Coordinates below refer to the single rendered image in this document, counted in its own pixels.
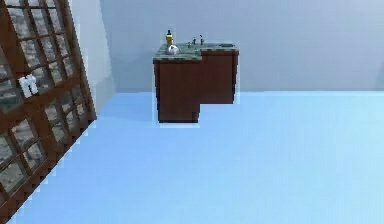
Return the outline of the brown kitchen counter cabinet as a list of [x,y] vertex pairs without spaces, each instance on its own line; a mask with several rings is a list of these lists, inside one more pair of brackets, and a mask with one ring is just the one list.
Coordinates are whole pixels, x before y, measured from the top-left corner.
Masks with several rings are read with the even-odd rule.
[[220,44],[188,48],[179,43],[177,55],[167,55],[167,45],[160,46],[153,57],[160,123],[197,123],[202,104],[234,103],[239,49]]

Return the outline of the dark sink faucet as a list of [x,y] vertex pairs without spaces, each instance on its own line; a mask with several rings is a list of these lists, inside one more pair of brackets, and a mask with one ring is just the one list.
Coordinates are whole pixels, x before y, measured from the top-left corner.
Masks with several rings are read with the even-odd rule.
[[203,38],[203,36],[202,36],[201,34],[199,35],[199,38],[198,38],[198,39],[197,39],[196,37],[193,37],[192,41],[187,43],[187,44],[188,44],[188,45],[187,45],[188,48],[190,48],[190,47],[192,47],[192,46],[195,46],[197,42],[198,42],[200,45],[203,45],[203,44],[204,44],[205,40],[204,40],[204,38]]

